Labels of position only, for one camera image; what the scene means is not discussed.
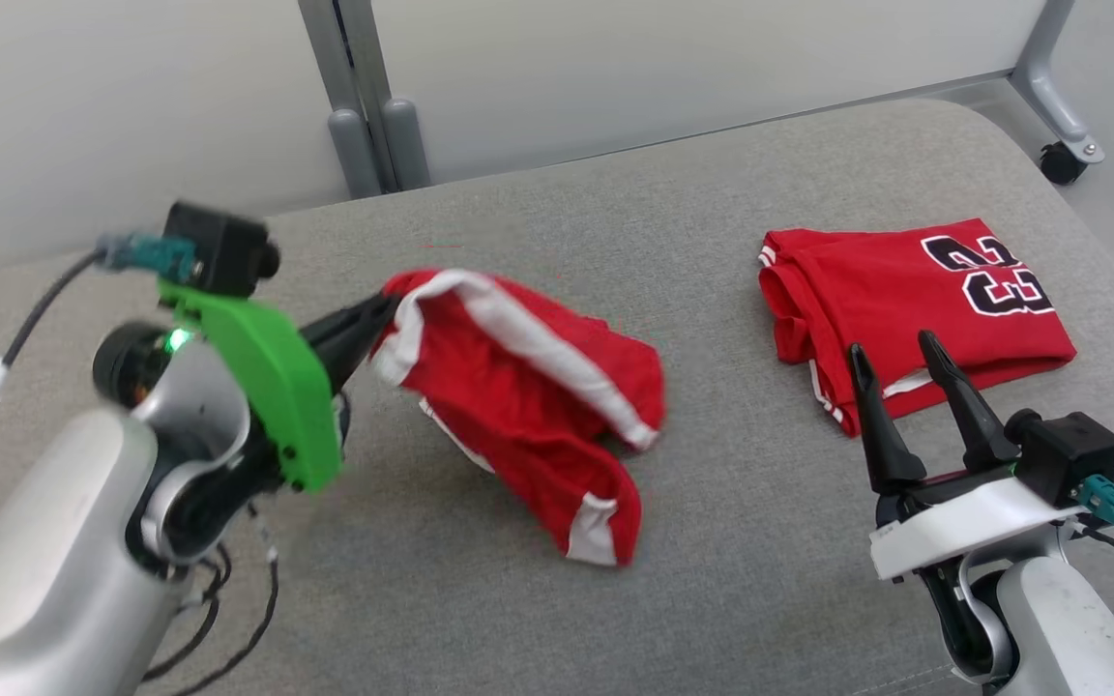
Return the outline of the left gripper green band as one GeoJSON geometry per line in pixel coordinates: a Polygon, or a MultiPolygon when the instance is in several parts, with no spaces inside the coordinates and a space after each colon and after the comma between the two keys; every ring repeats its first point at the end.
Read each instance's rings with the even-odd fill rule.
{"type": "Polygon", "coordinates": [[[332,483],[343,465],[335,393],[393,323],[399,296],[367,297],[307,323],[300,334],[286,314],[256,300],[166,280],[159,295],[178,322],[219,353],[278,450],[283,479],[310,493],[332,483]]]}

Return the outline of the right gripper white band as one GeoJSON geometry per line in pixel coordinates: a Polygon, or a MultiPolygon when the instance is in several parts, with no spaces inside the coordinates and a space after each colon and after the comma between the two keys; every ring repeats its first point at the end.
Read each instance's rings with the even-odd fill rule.
{"type": "MultiPolygon", "coordinates": [[[[1020,458],[1020,447],[1012,443],[1000,419],[934,331],[920,331],[917,342],[928,375],[941,388],[962,437],[965,470],[981,473],[1020,458]]],[[[901,493],[925,479],[924,462],[907,449],[886,410],[883,389],[862,344],[850,344],[847,361],[871,492],[901,493]]],[[[876,506],[878,529],[869,537],[870,559],[880,580],[895,580],[956,558],[968,563],[1020,563],[1058,556],[1069,537],[1065,525],[1086,511],[1079,504],[1057,509],[1016,478],[987,481],[917,512],[907,511],[900,497],[885,496],[876,506]]]]}

